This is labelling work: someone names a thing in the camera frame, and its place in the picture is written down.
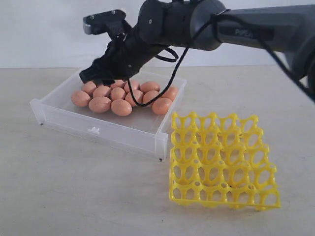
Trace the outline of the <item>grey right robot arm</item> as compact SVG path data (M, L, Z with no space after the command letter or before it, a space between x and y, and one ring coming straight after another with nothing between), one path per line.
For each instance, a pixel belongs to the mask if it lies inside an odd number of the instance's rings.
M218 0L145 1L135 26L121 10L83 19L84 32L107 33L105 54L80 72L83 83L106 85L127 80L169 47L212 51L223 43L262 48L284 54L294 80L308 79L315 88L315 7L278 6L227 9Z

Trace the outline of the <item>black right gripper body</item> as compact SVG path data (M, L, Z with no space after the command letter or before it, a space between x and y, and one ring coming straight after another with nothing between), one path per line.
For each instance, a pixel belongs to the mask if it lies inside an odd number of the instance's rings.
M147 44L140 38L137 27L123 21L122 31L115 33L105 54L93 61L92 78L128 79L167 48L166 45Z

